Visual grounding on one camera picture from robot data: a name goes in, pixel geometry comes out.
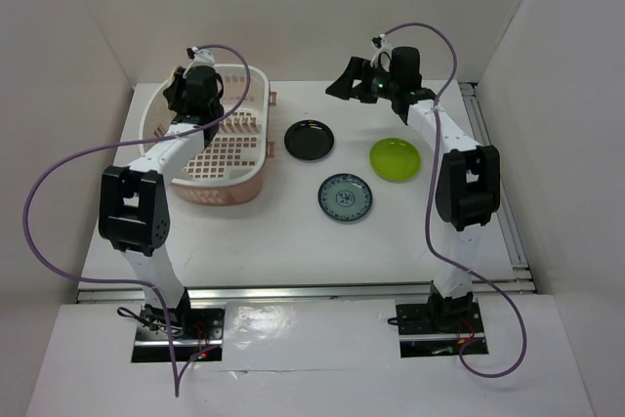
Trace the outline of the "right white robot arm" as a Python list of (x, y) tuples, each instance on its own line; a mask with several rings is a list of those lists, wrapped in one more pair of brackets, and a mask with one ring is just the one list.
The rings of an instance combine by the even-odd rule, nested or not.
[(414, 47), (384, 47), (371, 60), (352, 57), (326, 92), (364, 104), (389, 101), (434, 151), (429, 204), (443, 223), (446, 250), (431, 284), (426, 319), (435, 330), (449, 332), (471, 314), (479, 242), (500, 206), (500, 156), (494, 146), (467, 135), (442, 108), (438, 93), (423, 86), (420, 62)]

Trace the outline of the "cream plate with dark patch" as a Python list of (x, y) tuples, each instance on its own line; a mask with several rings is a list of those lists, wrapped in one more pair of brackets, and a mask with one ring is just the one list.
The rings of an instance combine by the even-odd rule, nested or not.
[(170, 77), (163, 84), (163, 91), (169, 89), (175, 81), (177, 69), (174, 69)]

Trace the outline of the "black plate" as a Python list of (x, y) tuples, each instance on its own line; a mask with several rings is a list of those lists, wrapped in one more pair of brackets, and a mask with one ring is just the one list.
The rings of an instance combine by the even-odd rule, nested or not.
[(292, 124), (285, 132), (283, 141), (291, 156), (306, 162), (325, 158), (335, 145), (335, 137), (330, 127), (313, 119)]

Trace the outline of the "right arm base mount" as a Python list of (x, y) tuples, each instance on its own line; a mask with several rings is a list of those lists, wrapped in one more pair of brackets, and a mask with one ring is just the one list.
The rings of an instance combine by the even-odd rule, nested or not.
[(467, 313), (436, 323), (425, 304), (398, 304), (396, 315), (387, 323), (398, 333), (402, 358), (488, 354), (479, 304), (473, 302)]

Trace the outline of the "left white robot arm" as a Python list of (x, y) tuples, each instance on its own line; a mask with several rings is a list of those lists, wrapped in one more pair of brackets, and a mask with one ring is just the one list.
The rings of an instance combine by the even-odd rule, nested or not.
[(167, 187), (210, 145), (224, 115), (221, 75), (210, 65), (179, 67), (163, 90), (173, 119), (165, 139), (125, 167), (102, 175), (99, 233), (121, 252), (144, 285), (146, 320), (172, 338), (192, 327), (190, 299), (175, 275), (165, 242), (171, 229)]

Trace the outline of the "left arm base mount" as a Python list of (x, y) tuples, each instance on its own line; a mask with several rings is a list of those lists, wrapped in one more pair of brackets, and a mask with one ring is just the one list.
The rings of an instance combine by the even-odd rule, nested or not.
[[(145, 311), (134, 313), (119, 307), (117, 314), (137, 322), (131, 357), (133, 363), (162, 363), (170, 360), (164, 324), (149, 321)], [(225, 308), (192, 309), (185, 327), (174, 325), (172, 336), (176, 361), (187, 362), (195, 354), (195, 361), (221, 361), (225, 315)]]

